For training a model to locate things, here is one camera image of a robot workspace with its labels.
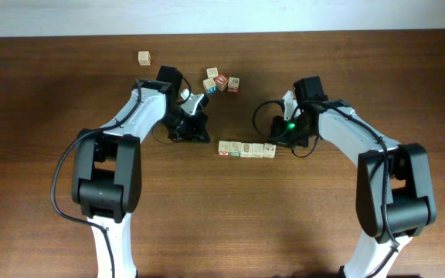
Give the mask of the wooden block red corner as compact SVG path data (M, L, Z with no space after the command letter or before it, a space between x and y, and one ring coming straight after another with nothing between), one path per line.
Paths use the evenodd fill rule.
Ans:
M277 146L275 144L265 143L263 146L263 156L265 158L274 158Z

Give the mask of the wooden block blue corner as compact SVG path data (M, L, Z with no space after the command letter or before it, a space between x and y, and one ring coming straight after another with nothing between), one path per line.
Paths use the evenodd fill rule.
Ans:
M252 157L262 158L264 153L264 144L252 143Z

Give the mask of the wooden block red side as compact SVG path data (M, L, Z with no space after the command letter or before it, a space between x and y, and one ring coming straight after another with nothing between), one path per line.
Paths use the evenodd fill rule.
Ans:
M229 141L219 141L218 155L230 156L230 142Z

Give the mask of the plain wooden picture block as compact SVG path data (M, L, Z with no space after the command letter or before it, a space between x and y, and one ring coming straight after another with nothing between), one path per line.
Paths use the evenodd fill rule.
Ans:
M252 143L242 143L240 156L243 158L251 158L253 156L253 144Z

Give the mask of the wooden block green side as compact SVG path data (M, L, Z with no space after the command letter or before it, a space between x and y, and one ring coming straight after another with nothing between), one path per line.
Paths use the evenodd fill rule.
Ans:
M229 143L230 155L239 157L241 155L241 146L242 146L241 142L230 141L230 143Z

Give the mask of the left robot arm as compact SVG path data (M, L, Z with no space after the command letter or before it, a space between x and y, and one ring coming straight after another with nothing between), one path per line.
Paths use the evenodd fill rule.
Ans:
M72 199L91 226L99 277L136 277L131 251L131 216L141 195L141 143L157 123L174 142L208 143L209 102L204 93L178 83L139 80L128 102L97 132L79 133Z

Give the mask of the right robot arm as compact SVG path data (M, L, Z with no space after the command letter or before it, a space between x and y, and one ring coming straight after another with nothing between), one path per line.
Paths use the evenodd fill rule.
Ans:
M399 253L434 223L437 208L428 154L362 120L343 100L278 100L270 141L295 149L309 137L337 147L357 168L355 209L362 233L340 277L386 277Z

